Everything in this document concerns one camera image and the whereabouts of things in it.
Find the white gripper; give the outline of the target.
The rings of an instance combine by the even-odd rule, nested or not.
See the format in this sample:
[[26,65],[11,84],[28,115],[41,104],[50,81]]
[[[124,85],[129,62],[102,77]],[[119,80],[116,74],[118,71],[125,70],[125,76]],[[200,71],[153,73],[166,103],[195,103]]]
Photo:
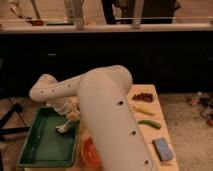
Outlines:
[[68,99],[65,103],[65,114],[68,120],[77,121],[80,119],[80,111],[71,99]]

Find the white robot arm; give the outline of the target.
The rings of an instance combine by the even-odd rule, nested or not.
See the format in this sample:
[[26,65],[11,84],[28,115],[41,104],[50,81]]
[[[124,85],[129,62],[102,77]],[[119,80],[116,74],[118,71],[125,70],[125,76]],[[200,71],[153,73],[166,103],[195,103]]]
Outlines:
[[129,70],[113,65],[56,83],[41,76],[29,95],[38,102],[77,98],[103,171],[159,171],[127,99],[131,86]]

